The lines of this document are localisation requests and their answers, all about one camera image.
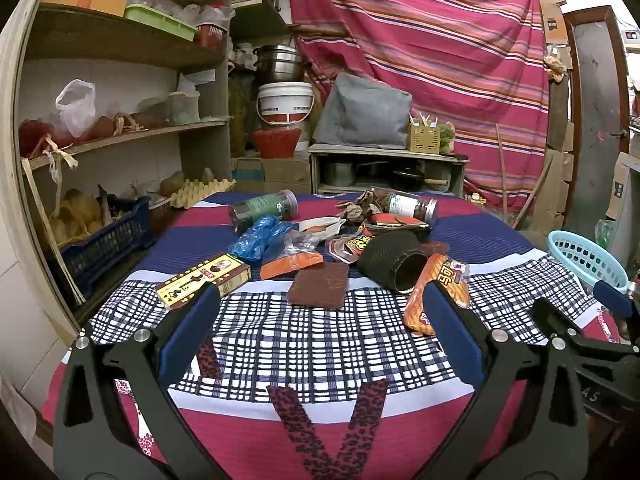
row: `blue plastic basket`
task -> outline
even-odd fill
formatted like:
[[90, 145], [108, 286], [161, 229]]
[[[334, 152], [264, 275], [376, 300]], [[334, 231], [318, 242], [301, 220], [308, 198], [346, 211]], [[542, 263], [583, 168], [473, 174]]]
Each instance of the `blue plastic basket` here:
[[[91, 295], [94, 283], [107, 270], [131, 251], [147, 247], [154, 241], [148, 196], [138, 200], [123, 200], [109, 195], [108, 201], [111, 206], [126, 213], [81, 242], [60, 249], [66, 268], [85, 298]], [[52, 253], [47, 254], [47, 262], [67, 304], [71, 309], [76, 308], [71, 288]]]
[[602, 247], [568, 231], [551, 231], [546, 238], [549, 252], [587, 286], [604, 280], [622, 294], [628, 279], [622, 265]]

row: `black cylindrical sponge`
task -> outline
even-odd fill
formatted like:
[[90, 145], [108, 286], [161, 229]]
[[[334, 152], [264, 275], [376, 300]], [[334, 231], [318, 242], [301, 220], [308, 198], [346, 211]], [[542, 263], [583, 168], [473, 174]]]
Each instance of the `black cylindrical sponge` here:
[[358, 259], [358, 270], [382, 286], [407, 294], [426, 263], [416, 235], [402, 230], [373, 238]]

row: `gray bag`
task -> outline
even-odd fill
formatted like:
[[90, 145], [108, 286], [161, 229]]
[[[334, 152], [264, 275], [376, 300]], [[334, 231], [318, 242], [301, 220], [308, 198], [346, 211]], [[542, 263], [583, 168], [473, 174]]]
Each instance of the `gray bag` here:
[[316, 126], [326, 144], [406, 149], [412, 97], [384, 83], [338, 74]]

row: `metal bolt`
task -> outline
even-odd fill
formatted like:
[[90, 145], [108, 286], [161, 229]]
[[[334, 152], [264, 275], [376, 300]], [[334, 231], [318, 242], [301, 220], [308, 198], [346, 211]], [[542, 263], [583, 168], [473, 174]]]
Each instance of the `metal bolt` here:
[[497, 341], [498, 343], [504, 343], [509, 338], [509, 334], [501, 328], [496, 328], [491, 332], [491, 337], [493, 337], [494, 341]]
[[89, 338], [87, 336], [82, 336], [79, 337], [78, 339], [76, 339], [76, 348], [78, 350], [82, 350], [84, 348], [87, 348], [89, 346]]
[[551, 344], [554, 346], [556, 350], [564, 350], [566, 348], [566, 343], [564, 339], [561, 337], [555, 337], [551, 340]]
[[140, 328], [136, 330], [136, 333], [133, 335], [133, 339], [135, 339], [139, 343], [145, 342], [147, 339], [151, 337], [151, 332], [147, 328]]

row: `red basket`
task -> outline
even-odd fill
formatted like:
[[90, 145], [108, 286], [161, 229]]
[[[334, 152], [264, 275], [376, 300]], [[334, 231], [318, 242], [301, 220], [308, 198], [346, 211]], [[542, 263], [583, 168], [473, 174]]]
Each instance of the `red basket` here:
[[198, 25], [197, 41], [210, 51], [220, 54], [222, 52], [222, 41], [225, 39], [226, 30], [213, 23], [203, 23]]
[[291, 158], [301, 134], [300, 128], [257, 130], [254, 132], [254, 145], [262, 158]]

